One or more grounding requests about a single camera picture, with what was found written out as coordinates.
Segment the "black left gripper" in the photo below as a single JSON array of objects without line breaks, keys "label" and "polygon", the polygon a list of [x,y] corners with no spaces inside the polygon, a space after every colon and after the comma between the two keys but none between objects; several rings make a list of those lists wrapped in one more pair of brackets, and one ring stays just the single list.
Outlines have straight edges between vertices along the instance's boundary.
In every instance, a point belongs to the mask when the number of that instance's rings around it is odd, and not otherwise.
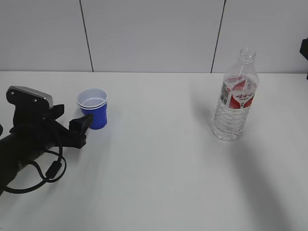
[{"label": "black left gripper", "polygon": [[86,144],[86,132],[93,123],[93,114],[72,119],[65,128],[56,119],[64,114],[64,104],[54,105],[47,114],[30,120],[13,120],[9,147],[15,150],[48,150],[52,147],[81,149]]}]

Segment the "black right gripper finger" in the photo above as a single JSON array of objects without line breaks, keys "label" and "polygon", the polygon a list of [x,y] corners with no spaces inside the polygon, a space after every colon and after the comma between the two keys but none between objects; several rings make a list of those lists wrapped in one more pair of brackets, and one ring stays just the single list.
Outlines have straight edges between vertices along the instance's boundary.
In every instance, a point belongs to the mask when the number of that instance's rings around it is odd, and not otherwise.
[{"label": "black right gripper finger", "polygon": [[308,38],[302,40],[300,54],[308,61]]}]

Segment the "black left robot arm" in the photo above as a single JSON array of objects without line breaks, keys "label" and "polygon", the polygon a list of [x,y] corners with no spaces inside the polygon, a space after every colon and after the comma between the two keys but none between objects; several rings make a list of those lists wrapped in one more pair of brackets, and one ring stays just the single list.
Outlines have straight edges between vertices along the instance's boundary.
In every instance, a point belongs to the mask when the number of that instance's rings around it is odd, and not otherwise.
[{"label": "black left robot arm", "polygon": [[[66,172],[64,147],[81,149],[86,144],[86,131],[93,123],[93,114],[69,122],[65,128],[56,120],[64,114],[64,105],[51,109],[16,108],[10,134],[0,141],[0,191],[24,194],[46,183],[55,183]],[[32,165],[41,182],[26,188],[9,187],[18,172]]]}]

